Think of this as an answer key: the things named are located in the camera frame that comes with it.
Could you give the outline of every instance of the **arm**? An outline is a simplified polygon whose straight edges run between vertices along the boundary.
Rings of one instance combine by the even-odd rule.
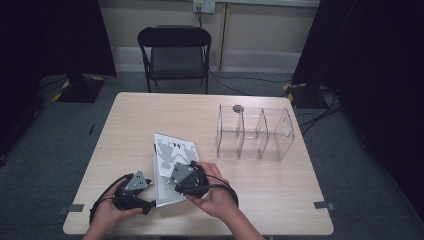
[[[112,230],[122,220],[140,214],[143,209],[134,208],[131,210],[121,211],[112,203],[113,194],[116,192],[118,186],[124,182],[122,179],[115,184],[104,196],[104,200],[100,203],[94,215],[91,226],[88,228],[87,233],[82,238],[84,240],[97,240],[102,239],[110,230]]]
[[[205,170],[207,175],[222,179],[229,184],[229,182],[221,176],[215,164],[198,164]],[[219,180],[214,178],[209,178],[208,180],[210,184],[222,184]],[[193,196],[187,196],[187,198],[210,216],[223,221],[233,233],[235,239],[264,239],[246,215],[237,207],[233,198],[225,189],[212,188],[203,199]]]

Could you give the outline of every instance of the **gray carpet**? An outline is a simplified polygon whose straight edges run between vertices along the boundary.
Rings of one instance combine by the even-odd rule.
[[[290,74],[220,75],[291,79]],[[38,118],[0,168],[0,239],[80,239],[63,233],[66,216],[57,211],[72,203],[115,96],[147,89],[142,73],[119,73],[117,79],[107,79],[94,104],[53,102],[61,78],[43,79],[40,94],[45,101]],[[241,93],[211,76],[210,94],[284,95],[282,82],[218,79]],[[203,93],[199,81],[189,83],[189,87],[187,83],[160,82],[159,88],[152,88],[154,92]],[[299,123],[323,111],[295,109]],[[364,151],[358,136],[343,111],[318,121],[304,135],[324,198],[336,207],[330,212],[335,231],[326,237],[275,239],[424,239],[422,222],[391,176]]]

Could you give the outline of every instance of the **chair backrest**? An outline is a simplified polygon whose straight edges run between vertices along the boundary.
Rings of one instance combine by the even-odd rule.
[[[195,26],[152,26],[141,30],[138,34],[140,47],[210,47],[211,42],[211,35]]]

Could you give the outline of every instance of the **wooden table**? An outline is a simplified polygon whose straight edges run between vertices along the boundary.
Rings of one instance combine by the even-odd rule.
[[[216,157],[219,104],[287,108],[295,140],[282,161],[228,160]],[[63,226],[67,234],[84,234],[92,204],[117,178],[142,170],[154,179],[153,133],[192,141],[200,161],[216,163],[236,190],[240,208],[262,235],[329,235],[328,210],[323,201],[298,123],[285,98],[120,93],[112,106],[91,161],[74,200],[82,212],[70,212]],[[141,198],[149,198],[149,191]],[[153,208],[122,222],[116,235],[231,235],[218,219],[189,201]]]

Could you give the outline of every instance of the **folding chair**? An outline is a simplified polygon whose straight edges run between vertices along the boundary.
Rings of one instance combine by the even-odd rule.
[[[147,88],[150,80],[205,81],[208,94],[209,52],[212,38],[204,29],[195,26],[164,25],[147,27],[138,34],[143,53]],[[150,58],[146,48],[151,48]]]

